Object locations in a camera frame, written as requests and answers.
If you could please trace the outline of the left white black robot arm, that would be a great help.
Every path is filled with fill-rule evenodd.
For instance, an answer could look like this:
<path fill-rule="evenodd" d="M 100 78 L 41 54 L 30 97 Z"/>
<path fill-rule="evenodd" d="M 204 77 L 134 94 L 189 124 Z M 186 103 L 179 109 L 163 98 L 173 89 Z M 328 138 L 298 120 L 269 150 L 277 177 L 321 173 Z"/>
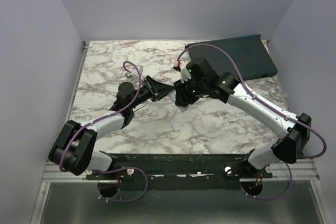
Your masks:
<path fill-rule="evenodd" d="M 160 101 L 173 91 L 173 85 L 155 81 L 150 76 L 137 90 L 130 82 L 121 83 L 116 101 L 106 114 L 86 123 L 70 120 L 64 124 L 49 152 L 49 161 L 58 165 L 61 171 L 76 176 L 93 170 L 98 171 L 104 179 L 112 179 L 117 171 L 112 163 L 113 157 L 104 152 L 95 152 L 96 141 L 129 125 L 134 117 L 133 109 L 141 103 Z"/>

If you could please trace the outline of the white remote control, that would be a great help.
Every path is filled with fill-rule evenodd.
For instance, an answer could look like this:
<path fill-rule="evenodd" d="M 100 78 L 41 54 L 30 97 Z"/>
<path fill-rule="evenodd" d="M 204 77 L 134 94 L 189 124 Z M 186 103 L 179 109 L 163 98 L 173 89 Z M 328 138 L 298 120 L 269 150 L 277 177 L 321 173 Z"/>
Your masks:
<path fill-rule="evenodd" d="M 167 95 L 171 101 L 173 102 L 173 104 L 181 111 L 181 112 L 184 112 L 188 109 L 188 107 L 183 107 L 183 106 L 178 106 L 175 104 L 176 102 L 176 91 L 171 91 L 168 95 Z"/>

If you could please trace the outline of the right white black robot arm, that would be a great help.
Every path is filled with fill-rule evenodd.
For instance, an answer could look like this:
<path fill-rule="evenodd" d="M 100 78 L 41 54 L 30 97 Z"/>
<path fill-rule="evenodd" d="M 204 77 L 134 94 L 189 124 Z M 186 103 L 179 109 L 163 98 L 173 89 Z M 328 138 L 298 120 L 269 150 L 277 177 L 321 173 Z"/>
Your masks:
<path fill-rule="evenodd" d="M 269 164 L 294 164 L 305 147 L 311 126 L 311 117 L 300 116 L 281 109 L 265 98 L 257 101 L 258 94 L 229 72 L 218 75 L 204 58 L 190 61 L 181 70 L 180 80 L 174 82 L 175 105 L 180 109 L 195 103 L 200 97 L 218 99 L 239 108 L 269 128 L 276 141 L 248 153 L 241 165 L 242 173 L 255 177 Z"/>

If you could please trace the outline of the white battery compartment cover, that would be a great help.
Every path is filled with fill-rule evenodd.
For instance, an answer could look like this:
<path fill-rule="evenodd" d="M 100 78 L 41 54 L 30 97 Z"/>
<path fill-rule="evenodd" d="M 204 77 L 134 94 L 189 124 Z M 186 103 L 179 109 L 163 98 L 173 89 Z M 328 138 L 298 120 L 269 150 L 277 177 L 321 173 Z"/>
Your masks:
<path fill-rule="evenodd" d="M 179 132 L 181 130 L 181 126 L 180 126 L 179 122 L 177 122 L 175 120 L 171 120 L 170 124 L 171 124 L 171 126 L 172 126 L 172 128 L 175 132 Z"/>

